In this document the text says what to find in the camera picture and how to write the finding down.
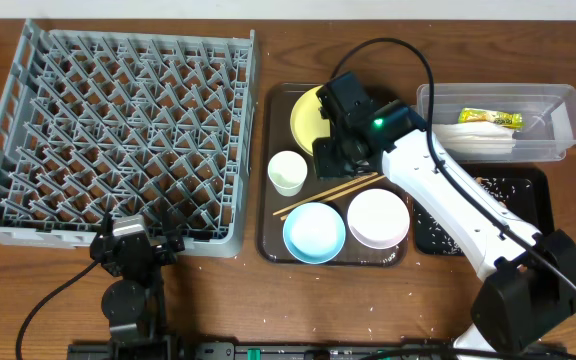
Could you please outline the pink white bowl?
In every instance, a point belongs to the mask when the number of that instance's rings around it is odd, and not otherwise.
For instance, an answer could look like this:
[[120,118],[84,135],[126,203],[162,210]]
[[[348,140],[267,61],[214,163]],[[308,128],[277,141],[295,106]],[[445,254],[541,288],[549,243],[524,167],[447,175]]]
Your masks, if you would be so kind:
[[362,245],[383,250],[397,246],[406,238],[410,213],[395,193],[374,188],[361,192],[350,202],[347,225]]

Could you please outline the white plastic cup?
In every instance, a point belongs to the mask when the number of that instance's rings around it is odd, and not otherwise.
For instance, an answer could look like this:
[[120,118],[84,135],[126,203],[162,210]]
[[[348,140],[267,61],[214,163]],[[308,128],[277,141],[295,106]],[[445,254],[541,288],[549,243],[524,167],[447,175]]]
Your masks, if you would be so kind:
[[267,174],[280,195],[292,197],[301,190],[308,174],[308,166],[306,160],[297,152],[281,151],[270,159]]

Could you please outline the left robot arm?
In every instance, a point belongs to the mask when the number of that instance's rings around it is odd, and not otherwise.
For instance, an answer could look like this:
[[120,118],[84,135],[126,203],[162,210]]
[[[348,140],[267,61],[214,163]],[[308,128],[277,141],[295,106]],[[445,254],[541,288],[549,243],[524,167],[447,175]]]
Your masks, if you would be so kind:
[[185,246],[176,232],[168,205],[158,205],[163,239],[152,242],[144,217],[114,220],[106,213],[93,239],[90,257],[118,280],[101,299],[108,320],[110,359],[182,359],[179,336],[167,329],[161,269],[177,262]]

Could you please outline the rice food waste pile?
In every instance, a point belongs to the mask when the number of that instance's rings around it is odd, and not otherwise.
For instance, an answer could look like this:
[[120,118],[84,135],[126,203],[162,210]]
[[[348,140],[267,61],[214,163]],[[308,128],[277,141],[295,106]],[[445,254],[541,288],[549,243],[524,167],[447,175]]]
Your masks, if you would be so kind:
[[[502,207],[539,227],[535,184],[525,178],[475,177]],[[456,241],[420,204],[414,202],[414,235],[419,251],[428,255],[463,256]]]

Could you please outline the green yellow snack wrapper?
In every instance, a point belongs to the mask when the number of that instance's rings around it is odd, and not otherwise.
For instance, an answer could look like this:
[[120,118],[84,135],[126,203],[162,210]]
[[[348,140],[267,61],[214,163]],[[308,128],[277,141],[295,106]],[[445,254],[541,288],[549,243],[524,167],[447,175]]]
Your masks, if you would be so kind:
[[524,127],[523,117],[519,113],[507,113],[477,108],[463,108],[459,114],[458,122],[489,122],[513,130],[519,130]]

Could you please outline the light blue bowl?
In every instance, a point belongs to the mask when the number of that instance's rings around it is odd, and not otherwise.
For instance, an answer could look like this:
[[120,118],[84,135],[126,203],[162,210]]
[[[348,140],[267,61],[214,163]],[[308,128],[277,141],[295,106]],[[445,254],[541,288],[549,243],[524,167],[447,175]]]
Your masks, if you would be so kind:
[[285,247],[297,260],[323,264],[341,252],[346,227],[333,207],[311,202],[298,206],[286,217],[282,236]]

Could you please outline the wooden chopstick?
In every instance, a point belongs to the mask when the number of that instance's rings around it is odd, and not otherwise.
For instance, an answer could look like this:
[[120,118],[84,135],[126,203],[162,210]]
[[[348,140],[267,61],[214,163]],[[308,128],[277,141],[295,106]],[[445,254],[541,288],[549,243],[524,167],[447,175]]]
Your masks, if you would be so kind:
[[[362,183],[360,183],[360,184],[356,184],[356,185],[354,185],[354,186],[352,186],[352,187],[350,187],[350,188],[347,188],[347,189],[345,189],[345,190],[342,190],[341,192],[338,192],[338,193],[333,194],[333,195],[328,195],[327,197],[325,197],[325,198],[323,198],[323,199],[315,200],[315,201],[312,201],[312,202],[322,202],[322,203],[331,202],[331,201],[333,201],[333,200],[336,200],[336,199],[338,199],[338,198],[341,198],[341,197],[343,197],[343,196],[346,196],[346,195],[348,195],[348,194],[350,194],[350,193],[352,193],[352,192],[354,192],[354,191],[357,191],[357,190],[359,190],[359,189],[362,189],[362,188],[364,188],[364,187],[366,187],[366,186],[368,186],[368,185],[371,185],[371,184],[373,184],[373,183],[375,183],[375,182],[378,182],[378,181],[380,181],[380,180],[382,180],[382,179],[384,179],[384,178],[385,178],[384,175],[377,175],[377,176],[373,177],[372,179],[369,179],[369,180],[367,180],[367,181],[364,181],[364,182],[362,182]],[[286,218],[287,218],[287,213],[288,213],[289,211],[287,211],[287,212],[285,212],[285,213],[283,213],[283,214],[280,214],[281,218],[282,218],[282,219],[286,219]]]
[[350,187],[352,187],[352,186],[354,186],[354,185],[356,185],[356,184],[360,184],[360,183],[362,183],[362,182],[364,182],[364,181],[367,181],[367,180],[369,180],[369,179],[372,179],[372,178],[375,177],[375,176],[377,176],[377,173],[375,173],[375,172],[370,173],[370,174],[368,174],[368,175],[360,176],[360,177],[358,177],[358,178],[356,178],[356,179],[347,181],[347,182],[345,182],[345,183],[343,183],[343,184],[341,184],[341,185],[338,185],[338,186],[336,186],[336,187],[330,188],[330,189],[325,190],[325,191],[323,191],[323,192],[320,192],[320,193],[318,193],[318,194],[316,194],[316,195],[312,195],[312,196],[310,196],[310,197],[307,197],[306,199],[300,200],[300,201],[298,201],[298,202],[296,202],[296,203],[294,203],[294,204],[292,204],[292,205],[289,205],[289,206],[284,207],[284,208],[282,208],[282,209],[280,209],[280,210],[277,210],[277,211],[273,212],[272,215],[273,215],[273,216],[280,215],[280,214],[283,214],[283,213],[285,213],[285,212],[287,212],[287,211],[289,211],[289,210],[292,210],[292,209],[294,209],[294,208],[296,208],[296,207],[298,207],[298,206],[300,206],[300,205],[302,205],[302,204],[305,204],[305,203],[308,203],[308,202],[312,202],[312,201],[315,201],[315,200],[323,199],[323,198],[327,197],[328,195],[333,195],[333,194],[336,194],[336,193],[338,193],[338,192],[341,192],[342,190],[345,190],[345,189],[347,189],[347,188],[350,188]]

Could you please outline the white paper napkin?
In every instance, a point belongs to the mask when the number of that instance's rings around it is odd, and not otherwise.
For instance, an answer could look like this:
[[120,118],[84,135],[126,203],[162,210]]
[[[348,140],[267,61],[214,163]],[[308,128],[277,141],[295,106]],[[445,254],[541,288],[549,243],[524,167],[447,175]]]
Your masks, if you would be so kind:
[[516,143],[512,129],[489,122],[437,124],[433,132],[444,149],[464,154],[507,154]]

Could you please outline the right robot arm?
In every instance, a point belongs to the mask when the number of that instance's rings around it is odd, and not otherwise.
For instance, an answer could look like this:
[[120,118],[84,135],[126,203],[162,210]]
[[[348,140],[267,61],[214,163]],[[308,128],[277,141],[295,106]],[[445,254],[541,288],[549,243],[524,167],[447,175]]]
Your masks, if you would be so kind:
[[407,104],[371,98],[351,72],[316,93],[331,133],[313,143],[318,177],[372,172],[409,193],[457,242],[483,285],[458,356],[528,358],[527,348],[576,313],[576,244],[543,235],[500,206]]

